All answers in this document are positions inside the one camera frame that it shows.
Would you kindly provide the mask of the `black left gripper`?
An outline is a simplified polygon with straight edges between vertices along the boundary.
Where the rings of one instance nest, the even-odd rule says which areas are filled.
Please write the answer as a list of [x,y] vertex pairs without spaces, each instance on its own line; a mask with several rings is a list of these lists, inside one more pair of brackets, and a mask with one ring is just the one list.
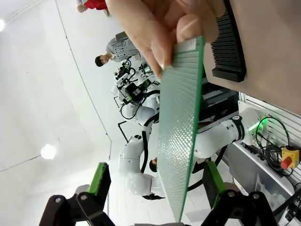
[[136,70],[132,67],[120,67],[114,73],[117,89],[121,89],[124,85],[130,82],[130,79],[136,74]]

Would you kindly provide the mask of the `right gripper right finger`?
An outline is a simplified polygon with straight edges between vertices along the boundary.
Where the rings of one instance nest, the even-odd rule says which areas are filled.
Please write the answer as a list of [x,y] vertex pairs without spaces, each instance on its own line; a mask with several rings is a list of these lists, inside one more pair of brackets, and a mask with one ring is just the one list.
[[224,226],[229,219],[238,219],[244,226],[277,225],[264,193],[243,195],[227,189],[213,161],[205,162],[202,181],[211,208],[202,225]]

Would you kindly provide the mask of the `person's bare hand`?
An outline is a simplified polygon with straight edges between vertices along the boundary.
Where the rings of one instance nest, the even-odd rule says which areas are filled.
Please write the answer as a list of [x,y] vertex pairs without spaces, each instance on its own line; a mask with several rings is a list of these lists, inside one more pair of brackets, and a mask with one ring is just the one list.
[[174,45],[198,36],[207,43],[219,34],[221,0],[108,0],[110,14],[144,55],[159,78],[172,62]]

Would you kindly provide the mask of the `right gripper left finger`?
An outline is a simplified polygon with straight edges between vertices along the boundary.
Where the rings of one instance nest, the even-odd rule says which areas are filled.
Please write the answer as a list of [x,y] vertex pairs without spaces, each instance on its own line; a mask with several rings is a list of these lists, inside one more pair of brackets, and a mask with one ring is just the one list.
[[110,185],[109,165],[101,162],[87,190],[69,199],[57,194],[49,198],[39,225],[74,226],[85,221],[90,226],[110,226],[111,219],[103,210]]

